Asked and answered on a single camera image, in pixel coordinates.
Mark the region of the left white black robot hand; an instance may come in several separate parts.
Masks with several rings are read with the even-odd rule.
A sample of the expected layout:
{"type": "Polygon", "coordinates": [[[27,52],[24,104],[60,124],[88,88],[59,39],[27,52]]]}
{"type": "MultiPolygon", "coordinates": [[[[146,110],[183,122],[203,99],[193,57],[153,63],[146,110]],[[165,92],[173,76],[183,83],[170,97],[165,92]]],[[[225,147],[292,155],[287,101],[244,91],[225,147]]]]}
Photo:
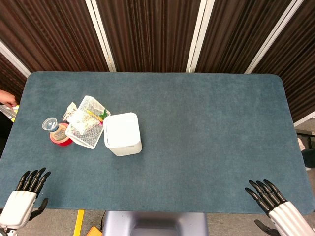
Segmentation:
{"type": "Polygon", "coordinates": [[[9,195],[4,208],[0,210],[0,234],[16,236],[17,232],[41,215],[47,207],[48,198],[44,198],[38,209],[35,202],[51,172],[40,170],[26,171],[20,178],[17,187],[9,195]]]}

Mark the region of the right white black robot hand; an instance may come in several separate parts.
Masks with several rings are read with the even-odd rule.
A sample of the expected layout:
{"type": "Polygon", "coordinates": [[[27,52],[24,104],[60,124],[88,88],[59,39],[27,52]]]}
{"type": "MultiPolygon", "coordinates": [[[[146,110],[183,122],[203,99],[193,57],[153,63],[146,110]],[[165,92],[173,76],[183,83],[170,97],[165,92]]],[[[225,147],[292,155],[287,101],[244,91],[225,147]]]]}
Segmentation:
{"type": "Polygon", "coordinates": [[[275,228],[264,225],[256,219],[254,223],[270,236],[313,236],[315,229],[312,228],[295,205],[288,201],[281,191],[270,181],[252,181],[249,184],[255,188],[252,191],[245,188],[259,207],[271,220],[275,228]]]}

